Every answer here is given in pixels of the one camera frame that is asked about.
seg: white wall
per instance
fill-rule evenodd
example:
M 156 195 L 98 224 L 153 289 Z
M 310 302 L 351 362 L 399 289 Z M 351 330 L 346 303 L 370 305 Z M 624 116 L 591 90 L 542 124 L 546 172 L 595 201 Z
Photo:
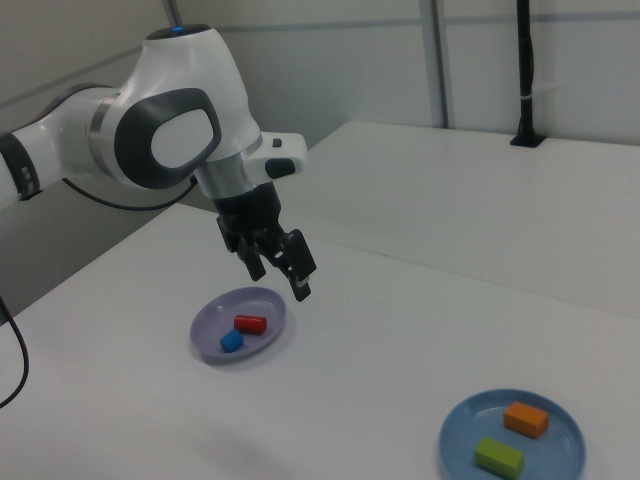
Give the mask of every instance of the white wall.
M 0 102 L 137 48 L 165 26 L 161 0 L 3 0 Z
M 228 43 L 266 131 L 313 146 L 349 120 L 441 125 L 418 0 L 182 0 Z
M 515 132 L 516 2 L 443 1 L 452 126 Z M 640 2 L 532 0 L 531 11 L 536 129 L 640 144 Z

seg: blue cube block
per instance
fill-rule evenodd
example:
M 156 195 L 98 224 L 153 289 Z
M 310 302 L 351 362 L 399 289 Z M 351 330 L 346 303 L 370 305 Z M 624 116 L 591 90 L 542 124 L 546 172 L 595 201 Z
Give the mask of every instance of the blue cube block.
M 235 328 L 220 339 L 222 349 L 227 353 L 238 350 L 244 344 L 244 337 L 239 330 Z

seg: white table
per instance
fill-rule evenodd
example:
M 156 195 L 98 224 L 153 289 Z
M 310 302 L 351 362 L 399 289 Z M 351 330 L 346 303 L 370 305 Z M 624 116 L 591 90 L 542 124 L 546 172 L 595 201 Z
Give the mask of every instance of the white table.
M 282 191 L 284 226 L 317 231 L 324 219 L 289 221 Z M 637 477 L 640 321 L 308 240 L 312 295 L 295 302 L 270 269 L 259 285 L 283 295 L 287 326 L 235 364 L 203 363 L 189 328 L 211 299 L 253 283 L 215 215 L 190 207 L 22 312 L 32 373 L 0 411 L 0 478 L 438 480 L 447 413 L 501 387 L 574 416 L 584 480 Z M 0 391 L 20 368 L 0 327 Z

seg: blue plate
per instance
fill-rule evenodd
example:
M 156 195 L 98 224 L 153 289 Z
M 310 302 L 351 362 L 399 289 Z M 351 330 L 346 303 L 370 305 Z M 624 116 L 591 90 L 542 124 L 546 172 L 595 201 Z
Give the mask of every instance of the blue plate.
M 522 402 L 549 414 L 549 429 L 537 440 L 507 430 L 504 411 Z M 490 437 L 522 450 L 525 466 L 518 480 L 577 480 L 586 447 L 580 427 L 562 407 L 522 390 L 491 390 L 466 399 L 447 416 L 440 430 L 440 460 L 448 480 L 496 480 L 475 463 L 475 449 Z

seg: black cable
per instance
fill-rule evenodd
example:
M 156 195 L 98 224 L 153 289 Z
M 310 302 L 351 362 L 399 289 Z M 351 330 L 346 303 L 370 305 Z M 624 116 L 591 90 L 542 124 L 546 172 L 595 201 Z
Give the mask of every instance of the black cable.
M 7 306 L 2 301 L 2 297 L 0 297 L 0 310 L 2 311 L 2 314 L 7 318 L 7 322 L 9 322 L 9 325 L 11 325 L 13 332 L 16 334 L 16 338 L 18 339 L 18 343 L 20 344 L 20 350 L 22 350 L 22 360 L 24 362 L 24 367 L 22 370 L 22 379 L 20 380 L 20 383 L 18 384 L 16 389 L 13 391 L 13 393 L 9 395 L 5 400 L 3 400 L 2 403 L 0 403 L 0 408 L 4 408 L 7 405 L 9 405 L 9 403 L 11 403 L 11 401 L 14 398 L 18 396 L 18 394 L 24 387 L 25 383 L 27 383 L 27 377 L 29 376 L 29 352 L 27 351 L 27 344 L 24 343 L 24 338 L 22 338 L 20 329 L 18 328 L 16 321 L 13 319 L 13 317 L 9 313 Z
M 66 183 L 67 185 L 69 185 L 71 188 L 73 188 L 80 195 L 83 195 L 83 196 L 93 200 L 94 202 L 98 202 L 101 205 L 106 205 L 107 207 L 117 208 L 118 210 L 129 210 L 129 211 L 132 211 L 132 212 L 150 212 L 152 210 L 162 210 L 163 208 L 170 207 L 171 205 L 173 205 L 175 203 L 178 203 L 184 197 L 189 195 L 191 193 L 191 190 L 193 190 L 194 187 L 198 184 L 198 180 L 196 179 L 196 177 L 192 176 L 189 179 L 189 181 L 191 182 L 191 185 L 189 185 L 184 192 L 182 192 L 180 195 L 178 195 L 173 200 L 169 200 L 168 202 L 162 203 L 160 205 L 151 205 L 151 206 L 148 206 L 148 207 L 131 207 L 129 205 L 118 205 L 117 203 L 112 203 L 112 202 L 109 202 L 108 200 L 103 200 L 101 198 L 98 198 L 95 195 L 92 195 L 89 192 L 81 189 L 79 186 L 77 186 L 75 183 L 73 183 L 68 178 L 63 178 L 62 181 L 64 183 Z
M 149 207 L 131 207 L 131 206 L 128 206 L 128 205 L 118 205 L 116 203 L 112 203 L 112 202 L 109 202 L 107 200 L 103 200 L 101 198 L 98 198 L 95 195 L 90 194 L 89 192 L 85 192 L 83 189 L 81 189 L 76 184 L 71 182 L 71 180 L 69 180 L 68 178 L 63 178 L 62 181 L 64 183 L 66 183 L 67 185 L 69 185 L 71 188 L 73 188 L 79 194 L 84 195 L 85 197 L 93 200 L 94 202 L 98 202 L 98 203 L 100 203 L 102 205 L 106 205 L 108 207 L 117 208 L 119 210 L 131 210 L 131 211 L 135 211 L 135 212 L 147 212 L 147 211 L 151 211 L 151 210 L 160 210 L 160 209 L 163 209 L 163 208 L 170 207 L 171 205 L 179 202 L 184 197 L 189 195 L 189 193 L 191 193 L 191 190 L 193 190 L 194 187 L 198 184 L 198 180 L 196 179 L 196 177 L 192 176 L 189 179 L 189 181 L 191 182 L 191 185 L 189 185 L 184 192 L 182 192 L 180 195 L 178 195 L 173 200 L 170 200 L 170 201 L 168 201 L 166 203 L 163 203 L 163 204 L 160 204 L 160 205 L 152 205 L 152 206 L 149 206 Z M 20 344 L 20 350 L 22 351 L 22 359 L 23 359 L 23 364 L 24 364 L 24 367 L 23 367 L 23 370 L 22 370 L 22 378 L 20 379 L 20 383 L 18 384 L 16 389 L 13 391 L 13 393 L 11 393 L 11 395 L 9 395 L 6 399 L 4 399 L 0 403 L 0 409 L 1 409 L 1 408 L 6 407 L 7 405 L 9 405 L 9 403 L 11 403 L 13 401 L 13 399 L 18 396 L 18 394 L 22 391 L 22 389 L 24 388 L 25 384 L 27 383 L 27 377 L 29 376 L 29 351 L 27 350 L 27 344 L 25 343 L 24 338 L 22 337 L 22 333 L 20 333 L 20 329 L 18 328 L 18 325 L 16 324 L 16 321 L 11 316 L 11 313 L 9 312 L 9 309 L 4 304 L 4 301 L 2 300 L 1 296 L 0 296 L 0 312 L 7 319 L 7 322 L 11 326 L 13 332 L 16 335 L 16 338 L 18 339 L 18 343 Z

